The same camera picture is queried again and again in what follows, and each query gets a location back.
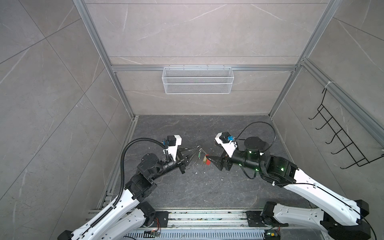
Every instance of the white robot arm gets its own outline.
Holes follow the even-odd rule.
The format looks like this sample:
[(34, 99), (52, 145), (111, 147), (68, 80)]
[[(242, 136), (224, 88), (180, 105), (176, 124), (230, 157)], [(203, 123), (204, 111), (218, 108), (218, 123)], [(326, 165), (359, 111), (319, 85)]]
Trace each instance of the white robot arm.
[(316, 209), (304, 209), (267, 202), (262, 213), (265, 223), (317, 228), (335, 240), (371, 238), (370, 225), (362, 221), (369, 213), (369, 206), (363, 200), (347, 199), (315, 181), (287, 159), (270, 155), (270, 145), (258, 137), (245, 139), (244, 151), (238, 149), (236, 139), (228, 132), (218, 133), (215, 140), (224, 148), (224, 152), (220, 157), (207, 158), (219, 170), (230, 170), (233, 164), (238, 164), (243, 171), (244, 167), (252, 169), (255, 176), (259, 172), (260, 177), (272, 185), (284, 187), (318, 206)]
[[(153, 153), (142, 157), (136, 174), (124, 184), (124, 158), (128, 148), (140, 141), (149, 141), (161, 146), (166, 158), (159, 160)], [(138, 138), (124, 148), (120, 168), (121, 187), (117, 197), (89, 222), (75, 231), (64, 231), (58, 240), (116, 240), (127, 232), (141, 226), (151, 226), (156, 211), (147, 202), (142, 202), (156, 187), (154, 179), (179, 168), (185, 172), (191, 155), (183, 157), (177, 149), (181, 145), (179, 135), (168, 136), (164, 144), (150, 138)]]

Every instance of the red wire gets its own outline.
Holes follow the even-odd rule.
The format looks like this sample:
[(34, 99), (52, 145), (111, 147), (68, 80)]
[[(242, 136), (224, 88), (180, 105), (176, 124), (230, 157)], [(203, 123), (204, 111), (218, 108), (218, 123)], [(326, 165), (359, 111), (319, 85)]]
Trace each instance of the red wire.
[(158, 218), (156, 218), (156, 221), (157, 221), (157, 230), (156, 230), (156, 231), (158, 231), (158, 230), (159, 230), (159, 228), (160, 228), (159, 219), (158, 219)]

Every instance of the gray tile wall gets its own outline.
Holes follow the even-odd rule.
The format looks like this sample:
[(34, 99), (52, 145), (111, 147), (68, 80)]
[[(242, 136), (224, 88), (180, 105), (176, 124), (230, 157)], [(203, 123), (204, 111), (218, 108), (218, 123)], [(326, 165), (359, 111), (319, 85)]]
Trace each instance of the gray tile wall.
[(0, 232), (56, 239), (97, 206), (130, 119), (71, 0), (0, 9)]
[(267, 115), (290, 72), (241, 71), (229, 94), (165, 94), (161, 71), (118, 72), (136, 114)]
[(90, 0), (114, 64), (295, 64), (327, 1)]
[[(332, 81), (343, 88), (357, 103), (384, 124), (384, 2), (381, 0), (344, 0), (327, 26), (310, 60)], [(329, 126), (317, 113), (323, 86), (303, 70), (279, 107), (274, 121), (295, 163), (314, 179), (346, 197), (363, 199), (369, 204), (367, 220), (377, 238), (384, 239), (384, 159), (362, 167), (354, 163), (346, 150), (333, 137)], [(369, 160), (383, 154), (383, 147), (354, 119), (330, 93), (324, 105)], [(330, 124), (340, 128), (331, 120)], [(349, 143), (345, 135), (341, 139)], [(355, 147), (348, 150), (357, 159), (362, 155)]]
[[(296, 64), (327, 0), (88, 0), (112, 64)], [(267, 114), (289, 73), (236, 72), (229, 95), (166, 95), (119, 72), (136, 114)]]
[(384, 125), (384, 1), (344, 0), (310, 59)]
[[(317, 113), (323, 98), (321, 93), (323, 89), (324, 87), (310, 73), (303, 70), (273, 120), (295, 164), (337, 193), (349, 199), (366, 201), (370, 208), (367, 219), (372, 224), (377, 238), (383, 239), (384, 218), (381, 213), (384, 211), (382, 206), (384, 176), (380, 173), (384, 170), (384, 159), (378, 159), (362, 167), (340, 169), (351, 165), (354, 161), (346, 150), (335, 155), (331, 154), (342, 149), (343, 145), (337, 138), (331, 144), (325, 143), (331, 141), (334, 133), (329, 126), (321, 130), (315, 129), (325, 123), (320, 115), (313, 120), (309, 119)], [(367, 159), (373, 160), (381, 156), (380, 144), (330, 93), (326, 94), (323, 104)], [(330, 118), (326, 112), (322, 113), (325, 118)], [(333, 120), (330, 124), (336, 131), (340, 130)], [(341, 134), (341, 139), (350, 143), (345, 135)], [(348, 147), (348, 150), (357, 160), (362, 159), (355, 147)]]

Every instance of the white wire basket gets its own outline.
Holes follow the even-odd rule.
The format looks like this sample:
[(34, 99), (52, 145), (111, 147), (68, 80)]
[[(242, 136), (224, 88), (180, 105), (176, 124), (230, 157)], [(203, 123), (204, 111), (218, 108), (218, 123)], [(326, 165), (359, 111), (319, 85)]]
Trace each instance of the white wire basket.
[(162, 80), (166, 94), (230, 93), (230, 67), (166, 67)]

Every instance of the marble floor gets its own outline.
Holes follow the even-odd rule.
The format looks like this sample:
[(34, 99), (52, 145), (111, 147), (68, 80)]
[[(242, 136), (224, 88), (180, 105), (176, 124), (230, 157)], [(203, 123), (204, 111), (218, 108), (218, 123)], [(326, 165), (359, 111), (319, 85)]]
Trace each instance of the marble floor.
[[(197, 145), (210, 155), (221, 155), (222, 149), (215, 145), (215, 136), (228, 131), (238, 135), (249, 123), (266, 121), (268, 116), (183, 116), (183, 115), (142, 115), (139, 116), (133, 139), (150, 137), (161, 141), (167, 135), (182, 137), (181, 147)], [(253, 124), (241, 138), (258, 136), (266, 142), (273, 140), (273, 131), (266, 124)], [(288, 158), (277, 137), (271, 147), (271, 154)], [(128, 149), (125, 162), (125, 182), (136, 172), (143, 155), (155, 153), (163, 157), (162, 149), (150, 142), (141, 142)], [(153, 207), (228, 207), (263, 208), (266, 201), (275, 201), (292, 207), (309, 207), (301, 196), (284, 188), (274, 187), (260, 177), (248, 179), (238, 166), (231, 171), (219, 171), (213, 164), (192, 160), (185, 174), (174, 170), (155, 180), (157, 188), (146, 198)]]

